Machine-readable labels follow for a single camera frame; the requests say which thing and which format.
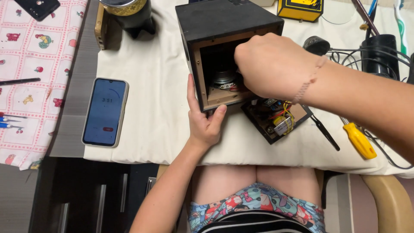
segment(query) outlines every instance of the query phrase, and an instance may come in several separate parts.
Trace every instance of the drawer handle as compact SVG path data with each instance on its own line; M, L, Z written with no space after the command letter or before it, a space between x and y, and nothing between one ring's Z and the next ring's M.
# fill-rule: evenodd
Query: drawer handle
M125 212L125 199L127 196L128 174L124 174L122 182L121 213Z
M104 217L106 184L101 185L101 195L99 197L98 221L96 222L96 233L102 231L102 219Z
M66 233L68 217L69 217L69 203L64 203L62 204L61 209L60 209L58 233Z
M148 177L147 189L145 191L145 196L148 195L149 191L152 189L152 187L154 186L155 182L156 182L156 178L154 178L154 177Z

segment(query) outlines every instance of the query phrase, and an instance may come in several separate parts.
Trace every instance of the tweezers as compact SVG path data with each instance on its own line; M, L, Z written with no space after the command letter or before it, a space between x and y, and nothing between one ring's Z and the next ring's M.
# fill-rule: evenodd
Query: tweezers
M325 128L325 126L323 126L322 122L320 122L320 120L318 120L315 117L315 115L312 115L310 118L315 122L318 129L323 133L323 135L326 137L326 139L328 139L328 141L332 144L332 146L334 146L337 151L340 151L341 148L339 148L338 144L332 138L332 136L330 135L328 130Z

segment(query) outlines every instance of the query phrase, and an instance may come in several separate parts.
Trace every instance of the patterned shorts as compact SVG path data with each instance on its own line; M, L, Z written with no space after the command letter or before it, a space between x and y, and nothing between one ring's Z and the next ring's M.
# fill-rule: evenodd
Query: patterned shorts
M188 217L191 233L197 233L203 226L226 214L247 209L275 211L297 220L314 233L325 233L321 207L290 197L263 183L254 183L224 200L211 204L198 205L191 202Z

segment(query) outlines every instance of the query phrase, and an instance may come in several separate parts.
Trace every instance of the yellow box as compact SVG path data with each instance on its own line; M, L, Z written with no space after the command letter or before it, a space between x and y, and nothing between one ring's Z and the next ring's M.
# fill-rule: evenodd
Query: yellow box
M323 14L324 0L279 0L277 15L282 18L314 22Z

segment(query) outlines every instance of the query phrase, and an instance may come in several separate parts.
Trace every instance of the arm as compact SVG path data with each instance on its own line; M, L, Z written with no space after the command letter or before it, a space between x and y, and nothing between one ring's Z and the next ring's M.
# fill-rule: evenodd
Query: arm
M195 98L192 75L188 76L187 100L190 106L190 138L144 199L132 224L131 233L172 232L195 167L210 146L219 141L221 122L227 107L219 106L213 116L206 118L200 112Z
M292 100L319 59L291 39L269 33L236 48L247 88L264 98ZM414 163L414 85L327 61L317 70L301 104L349 118Z

